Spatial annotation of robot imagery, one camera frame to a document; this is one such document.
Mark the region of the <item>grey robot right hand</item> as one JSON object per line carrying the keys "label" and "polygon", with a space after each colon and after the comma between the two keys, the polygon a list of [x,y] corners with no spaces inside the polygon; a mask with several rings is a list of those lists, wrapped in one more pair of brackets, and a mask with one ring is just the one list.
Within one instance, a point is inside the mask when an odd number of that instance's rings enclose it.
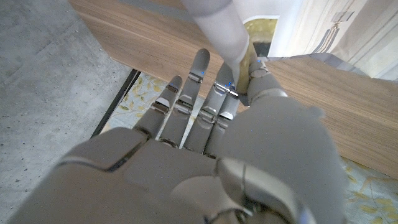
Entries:
{"label": "grey robot right hand", "polygon": [[257,58],[238,113],[222,65],[187,128],[210,60],[198,51],[133,128],[66,155],[11,223],[345,223],[345,172],[323,111],[289,97]]}

